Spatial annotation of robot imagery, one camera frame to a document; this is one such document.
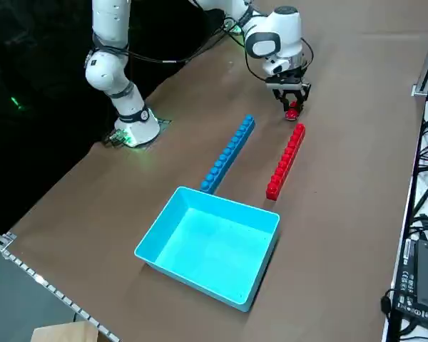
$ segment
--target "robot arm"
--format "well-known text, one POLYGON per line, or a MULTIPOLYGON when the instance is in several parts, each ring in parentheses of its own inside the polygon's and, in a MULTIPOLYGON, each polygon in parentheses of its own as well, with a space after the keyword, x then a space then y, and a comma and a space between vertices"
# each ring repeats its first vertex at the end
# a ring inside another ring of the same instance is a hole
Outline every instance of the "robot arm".
POLYGON ((123 142, 135 147, 151 141, 160 131, 152 111, 146 106, 136 85, 127 79, 124 69, 128 57, 115 53, 111 46, 122 49, 128 45, 128 21, 131 0, 93 0, 93 42, 96 52, 86 59, 86 80, 102 90, 118 112, 115 129, 123 133, 123 142))
POLYGON ((280 6, 265 15, 243 0, 190 0, 202 9, 222 9, 232 17, 244 34, 246 53, 252 58, 264 58, 266 86, 284 106, 285 118, 296 120, 311 89, 303 82, 307 69, 302 54, 300 13, 295 7, 280 6), (296 98, 291 102, 287 95, 296 98))
MULTIPOLYGON (((265 59, 263 69, 269 76, 265 80, 267 87, 284 104, 287 114, 290 110, 296 110, 299 114, 310 85, 302 82, 305 68, 302 65, 298 11, 290 6, 281 6, 268 16, 244 0, 189 1, 206 11, 221 9, 237 22, 244 33, 247 54, 252 58, 265 59), (289 93, 297 98, 292 105, 286 98, 289 93)), ((130 6, 131 0, 92 0, 93 42, 96 49, 89 53, 85 67, 86 80, 95 89, 103 91, 118 111, 114 126, 124 134, 124 143, 135 147, 154 139, 160 127, 136 85, 124 73, 128 62, 123 51, 128 46, 130 6)))

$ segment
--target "blue plastic bin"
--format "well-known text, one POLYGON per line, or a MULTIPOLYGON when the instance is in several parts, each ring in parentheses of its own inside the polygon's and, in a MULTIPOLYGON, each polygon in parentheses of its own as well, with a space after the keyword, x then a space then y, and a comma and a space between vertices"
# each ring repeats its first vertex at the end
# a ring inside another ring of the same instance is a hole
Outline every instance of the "blue plastic bin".
POLYGON ((135 255, 154 269, 248 311, 277 241, 279 215, 179 187, 135 255))

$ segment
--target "red block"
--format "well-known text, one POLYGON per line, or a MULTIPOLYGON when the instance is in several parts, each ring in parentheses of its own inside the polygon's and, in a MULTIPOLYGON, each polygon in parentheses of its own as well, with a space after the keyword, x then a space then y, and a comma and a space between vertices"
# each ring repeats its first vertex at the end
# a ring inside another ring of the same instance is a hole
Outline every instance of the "red block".
POLYGON ((280 158, 279 163, 277 164, 276 171, 274 175, 271 176, 271 181, 268 183, 266 189, 266 198, 269 200, 277 200, 277 197, 280 194, 280 190, 287 178, 288 172, 292 167, 293 160, 297 155, 298 150, 300 149, 301 142, 305 137, 306 128, 302 123, 298 123, 293 130, 293 134, 288 140, 287 147, 280 158))

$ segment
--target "blue building block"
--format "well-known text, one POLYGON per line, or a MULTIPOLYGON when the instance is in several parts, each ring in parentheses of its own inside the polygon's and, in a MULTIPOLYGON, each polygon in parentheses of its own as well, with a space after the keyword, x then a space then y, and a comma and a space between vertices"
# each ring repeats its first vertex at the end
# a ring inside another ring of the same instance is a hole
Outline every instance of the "blue building block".
POLYGON ((243 148, 254 127, 254 118, 251 115, 247 115, 233 138, 231 138, 227 147, 222 151, 219 159, 214 163, 214 167, 211 168, 210 172, 201 182, 200 191, 207 192, 208 194, 213 194, 215 192, 220 181, 225 176, 230 165, 235 161, 236 156, 238 156, 241 148, 243 148))

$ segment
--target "table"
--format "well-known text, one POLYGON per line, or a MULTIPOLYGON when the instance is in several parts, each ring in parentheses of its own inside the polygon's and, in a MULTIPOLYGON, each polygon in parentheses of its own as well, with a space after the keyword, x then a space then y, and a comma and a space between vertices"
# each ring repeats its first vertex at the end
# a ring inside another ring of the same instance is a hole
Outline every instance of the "table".
POLYGON ((316 60, 306 138, 276 203, 265 188, 293 125, 224 41, 148 99, 172 120, 151 149, 94 145, 12 229, 9 251, 124 341, 379 339, 421 120, 409 92, 428 47, 428 2, 294 5, 316 60), (177 186, 200 184, 246 114, 256 128, 217 195, 279 213, 282 234, 241 313, 133 249, 177 186))

